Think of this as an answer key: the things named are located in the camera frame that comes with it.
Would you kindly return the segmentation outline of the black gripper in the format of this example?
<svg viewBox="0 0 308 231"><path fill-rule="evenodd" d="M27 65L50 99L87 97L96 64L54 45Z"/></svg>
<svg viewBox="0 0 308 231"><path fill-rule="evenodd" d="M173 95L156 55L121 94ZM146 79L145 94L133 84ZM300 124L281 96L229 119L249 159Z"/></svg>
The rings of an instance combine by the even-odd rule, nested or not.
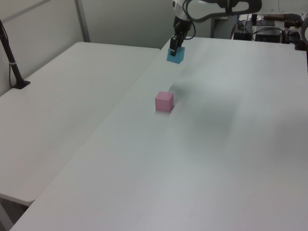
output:
<svg viewBox="0 0 308 231"><path fill-rule="evenodd" d="M174 20L174 24L173 24L175 34L170 39L170 46L169 46L170 55L176 56L177 47L182 46L182 44L183 44L184 40L186 39L187 34L190 31L192 25L193 24L192 24L191 20L183 20L183 19L175 16L175 20Z"/></svg>

